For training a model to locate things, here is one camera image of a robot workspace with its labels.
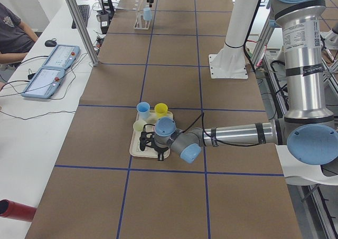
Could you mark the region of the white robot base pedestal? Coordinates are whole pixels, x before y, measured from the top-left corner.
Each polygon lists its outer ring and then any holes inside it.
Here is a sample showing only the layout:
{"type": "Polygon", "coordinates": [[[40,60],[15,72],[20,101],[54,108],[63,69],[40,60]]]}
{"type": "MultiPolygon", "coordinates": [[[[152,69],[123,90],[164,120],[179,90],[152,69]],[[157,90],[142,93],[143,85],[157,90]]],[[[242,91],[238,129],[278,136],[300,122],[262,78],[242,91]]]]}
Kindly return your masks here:
{"type": "Polygon", "coordinates": [[[235,0],[224,46],[209,55],[213,79],[247,79],[245,42],[261,0],[235,0]]]}

